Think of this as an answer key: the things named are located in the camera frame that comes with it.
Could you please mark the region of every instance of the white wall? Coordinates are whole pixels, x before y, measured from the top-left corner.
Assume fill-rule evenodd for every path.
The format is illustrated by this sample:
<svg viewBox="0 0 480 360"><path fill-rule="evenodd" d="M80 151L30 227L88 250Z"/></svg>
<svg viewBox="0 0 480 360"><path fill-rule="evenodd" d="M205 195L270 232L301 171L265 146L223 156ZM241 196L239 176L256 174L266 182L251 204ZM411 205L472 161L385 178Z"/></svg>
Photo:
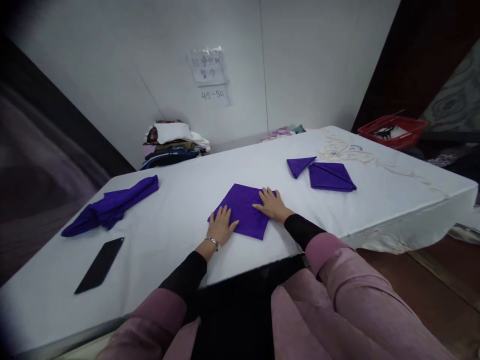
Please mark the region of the white wall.
<svg viewBox="0 0 480 360"><path fill-rule="evenodd" d="M349 130L399 2L48 0L10 37L138 168L161 113L189 123L214 151L289 124ZM218 45L231 107L206 106L185 58Z"/></svg>
<svg viewBox="0 0 480 360"><path fill-rule="evenodd" d="M100 0L167 119L181 119L212 148L267 134L258 0ZM221 46L234 106L209 107L194 84L187 49Z"/></svg>
<svg viewBox="0 0 480 360"><path fill-rule="evenodd" d="M268 127L350 130L400 0L261 0Z"/></svg>

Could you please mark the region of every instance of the pink sleeve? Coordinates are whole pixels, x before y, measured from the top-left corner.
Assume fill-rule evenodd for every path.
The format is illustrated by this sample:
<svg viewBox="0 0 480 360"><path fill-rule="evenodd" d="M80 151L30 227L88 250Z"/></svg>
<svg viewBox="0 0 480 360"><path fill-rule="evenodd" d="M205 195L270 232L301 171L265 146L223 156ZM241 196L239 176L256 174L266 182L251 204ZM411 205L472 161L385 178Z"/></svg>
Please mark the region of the pink sleeve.
<svg viewBox="0 0 480 360"><path fill-rule="evenodd" d="M398 359L455 359L390 283L336 236L317 235L305 254L336 312L390 354Z"/></svg>
<svg viewBox="0 0 480 360"><path fill-rule="evenodd" d="M97 359L162 359L186 312L185 301L176 293L155 289L112 335Z"/></svg>

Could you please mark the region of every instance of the wooden floor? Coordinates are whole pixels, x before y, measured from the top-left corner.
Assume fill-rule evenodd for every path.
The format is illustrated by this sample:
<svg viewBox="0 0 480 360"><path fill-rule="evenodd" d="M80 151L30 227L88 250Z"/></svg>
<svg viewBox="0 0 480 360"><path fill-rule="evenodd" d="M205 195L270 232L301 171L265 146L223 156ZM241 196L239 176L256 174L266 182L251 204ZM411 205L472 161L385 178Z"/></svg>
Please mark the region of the wooden floor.
<svg viewBox="0 0 480 360"><path fill-rule="evenodd" d="M479 245L446 236L422 251L474 294L480 294ZM406 253L393 255L363 249L358 253L388 279L423 324L458 359L477 359L480 312Z"/></svg>

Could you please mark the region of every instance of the paper sign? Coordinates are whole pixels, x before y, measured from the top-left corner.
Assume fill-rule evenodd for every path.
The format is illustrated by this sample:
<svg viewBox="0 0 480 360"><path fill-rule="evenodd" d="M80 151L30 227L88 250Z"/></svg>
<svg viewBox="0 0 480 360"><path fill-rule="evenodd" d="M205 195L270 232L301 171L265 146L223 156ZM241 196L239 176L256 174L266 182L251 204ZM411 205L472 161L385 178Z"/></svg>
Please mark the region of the paper sign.
<svg viewBox="0 0 480 360"><path fill-rule="evenodd" d="M220 47L189 51L187 60L198 87L221 85L229 81L224 52Z"/></svg>

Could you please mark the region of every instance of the purple napkin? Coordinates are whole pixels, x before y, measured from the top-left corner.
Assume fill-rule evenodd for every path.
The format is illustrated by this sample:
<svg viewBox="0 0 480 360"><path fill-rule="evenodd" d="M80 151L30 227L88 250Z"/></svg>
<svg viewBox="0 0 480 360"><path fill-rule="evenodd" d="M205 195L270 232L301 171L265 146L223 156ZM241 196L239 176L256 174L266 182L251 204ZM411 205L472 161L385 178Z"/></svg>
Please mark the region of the purple napkin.
<svg viewBox="0 0 480 360"><path fill-rule="evenodd" d="M342 163L314 162L309 166L313 189L351 192L357 187Z"/></svg>
<svg viewBox="0 0 480 360"><path fill-rule="evenodd" d="M219 208L227 205L231 209L230 224L240 220L235 233L263 240L269 218L252 206L252 204L262 204L260 191L262 190L254 187L233 184L220 205L215 209L215 218Z"/></svg>
<svg viewBox="0 0 480 360"><path fill-rule="evenodd" d="M317 157L304 157L300 159L287 159L286 163L290 168L290 172L293 177L296 179L300 176L302 171L304 171L308 165L310 165Z"/></svg>
<svg viewBox="0 0 480 360"><path fill-rule="evenodd" d="M157 175L140 180L135 186L106 192L103 199L87 205L73 223L61 232L63 237L72 237L102 225L110 230L124 218L125 210L159 189Z"/></svg>

